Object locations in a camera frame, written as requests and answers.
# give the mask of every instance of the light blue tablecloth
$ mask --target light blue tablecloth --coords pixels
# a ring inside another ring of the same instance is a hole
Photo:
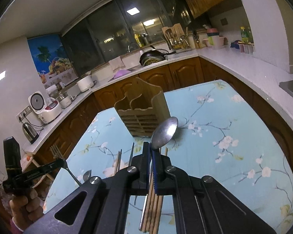
[[[285,233],[293,224],[293,174],[284,154],[265,124],[234,89],[214,81],[166,92],[171,116],[179,129],[168,144],[173,165],[189,175],[211,175],[272,226]],[[132,143],[141,153],[148,138],[133,138],[114,108],[100,112],[82,136],[67,162],[83,182],[82,175],[112,176],[117,152],[122,149],[121,168],[128,165]],[[47,212],[78,185],[64,169],[47,196]],[[130,198],[125,233],[138,230],[144,197]],[[176,233],[172,197],[165,196],[159,233]]]

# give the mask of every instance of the fork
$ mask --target fork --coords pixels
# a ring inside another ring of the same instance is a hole
[[[79,182],[79,180],[74,176],[74,174],[70,171],[70,169],[68,168],[68,165],[67,165],[67,162],[66,162],[66,159],[63,157],[61,151],[59,150],[59,148],[57,147],[56,144],[53,144],[51,147],[50,147],[50,150],[52,152],[52,155],[53,155],[53,158],[54,159],[63,159],[64,161],[64,166],[63,168],[65,170],[68,171],[68,173],[72,176],[72,178],[76,181],[76,183],[81,186],[81,183]]]

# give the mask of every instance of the poster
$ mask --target poster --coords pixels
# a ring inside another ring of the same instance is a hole
[[[46,89],[59,82],[67,85],[78,78],[59,35],[45,35],[27,41],[37,72]]]

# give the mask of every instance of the silver bolt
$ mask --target silver bolt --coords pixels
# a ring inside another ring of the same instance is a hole
[[[167,166],[166,170],[170,173],[173,173],[176,170],[176,167],[173,165]]]
[[[211,177],[211,176],[204,176],[203,180],[206,183],[212,183],[214,181],[213,177]]]
[[[89,182],[91,183],[91,184],[97,184],[97,183],[99,183],[100,182],[100,177],[98,177],[98,176],[92,176],[91,178],[90,178],[90,180],[89,180]]]
[[[135,173],[137,171],[137,168],[134,166],[129,166],[129,167],[127,167],[127,171],[129,173]]]

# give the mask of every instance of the stainless steel kettle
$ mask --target stainless steel kettle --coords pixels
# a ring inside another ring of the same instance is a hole
[[[22,130],[31,144],[33,144],[39,137],[39,134],[37,134],[36,130],[28,122],[23,123]]]

